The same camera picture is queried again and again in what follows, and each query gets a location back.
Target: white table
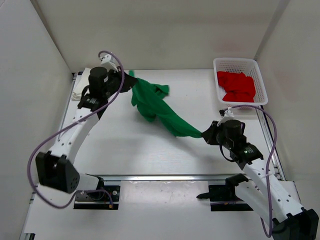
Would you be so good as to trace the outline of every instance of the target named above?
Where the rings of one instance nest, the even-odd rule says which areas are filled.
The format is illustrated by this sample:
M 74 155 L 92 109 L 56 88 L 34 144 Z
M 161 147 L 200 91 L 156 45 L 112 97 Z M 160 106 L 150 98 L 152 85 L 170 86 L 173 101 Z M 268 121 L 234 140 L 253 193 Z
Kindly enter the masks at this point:
M 139 70 L 135 75 L 151 83 L 168 84 L 170 96 L 165 101 L 200 131 L 220 119 L 213 70 Z M 34 233 L 35 240 L 267 239 L 256 213 L 211 212 L 208 200 L 196 199 L 198 194 L 208 191 L 209 178 L 202 179 L 202 175 L 224 179 L 225 175 L 241 172 L 237 164 L 224 160 L 219 148 L 207 145 L 203 139 L 176 138 L 159 122 L 147 122 L 131 106 L 131 96 L 131 92 L 122 93 L 110 105 L 75 160 L 79 172 L 119 175 L 117 180 L 123 180 L 119 210 L 78 210 L 73 209 L 73 204 L 57 210 L 35 197 L 24 232 Z M 77 104 L 69 103 L 64 126 L 73 118 Z M 268 146 L 256 112 L 236 117 L 246 123 L 248 141 L 267 157 Z M 166 177 L 172 174 L 180 176 Z M 142 178 L 124 175 L 198 181 L 131 182 L 127 180 Z M 294 183 L 283 184 L 298 198 Z M 47 187 L 38 189 L 56 204 L 62 205 L 70 198 Z

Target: white wall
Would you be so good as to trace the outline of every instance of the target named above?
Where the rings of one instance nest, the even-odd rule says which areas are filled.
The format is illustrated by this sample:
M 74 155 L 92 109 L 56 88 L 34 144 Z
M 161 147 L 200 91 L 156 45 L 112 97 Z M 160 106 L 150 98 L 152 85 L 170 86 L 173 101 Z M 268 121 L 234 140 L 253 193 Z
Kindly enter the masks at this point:
M 30 1 L 1 3 L 0 239 L 17 240 L 32 192 L 27 161 L 59 127 L 72 75 Z
M 72 71 L 110 50 L 126 69 L 209 69 L 254 58 L 280 0 L 34 0 Z
M 259 66 L 286 178 L 320 214 L 320 1 L 291 0 Z

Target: folded white cloth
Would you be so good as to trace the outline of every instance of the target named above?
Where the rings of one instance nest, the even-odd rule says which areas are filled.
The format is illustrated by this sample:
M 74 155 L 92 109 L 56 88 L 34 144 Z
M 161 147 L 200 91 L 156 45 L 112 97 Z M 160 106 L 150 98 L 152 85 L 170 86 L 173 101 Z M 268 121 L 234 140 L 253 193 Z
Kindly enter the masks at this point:
M 88 78 L 90 75 L 90 70 L 91 70 L 91 68 L 87 68 L 87 67 L 84 69 L 79 83 L 73 88 L 73 92 L 71 95 L 71 99 L 73 101 L 80 101 L 81 93 L 82 93 L 83 89 L 85 88 L 85 86 L 89 85 Z

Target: white basket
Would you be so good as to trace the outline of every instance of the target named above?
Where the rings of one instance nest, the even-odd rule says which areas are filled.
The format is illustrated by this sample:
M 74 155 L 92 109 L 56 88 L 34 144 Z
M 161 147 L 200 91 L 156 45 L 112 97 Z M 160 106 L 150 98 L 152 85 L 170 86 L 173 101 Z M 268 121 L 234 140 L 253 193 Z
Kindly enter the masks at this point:
M 248 58 L 234 58 L 234 57 L 219 57 L 213 60 L 215 88 L 218 100 L 226 104 L 228 107 L 233 105 L 266 105 L 268 103 L 268 96 L 264 81 L 260 73 L 258 63 L 253 59 Z M 237 102 L 237 101 L 223 101 L 224 96 L 227 94 L 223 87 L 218 84 L 217 72 L 229 72 L 229 73 L 244 73 L 246 76 L 253 78 L 255 86 L 254 102 Z

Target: red fabric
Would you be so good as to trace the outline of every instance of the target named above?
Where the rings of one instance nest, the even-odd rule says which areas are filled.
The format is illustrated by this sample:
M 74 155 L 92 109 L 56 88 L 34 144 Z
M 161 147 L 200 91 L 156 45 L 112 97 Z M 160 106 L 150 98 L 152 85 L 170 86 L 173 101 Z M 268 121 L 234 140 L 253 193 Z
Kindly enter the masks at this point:
M 222 99 L 226 102 L 253 103 L 256 95 L 254 80 L 242 73 L 218 71 L 218 83 L 226 91 Z

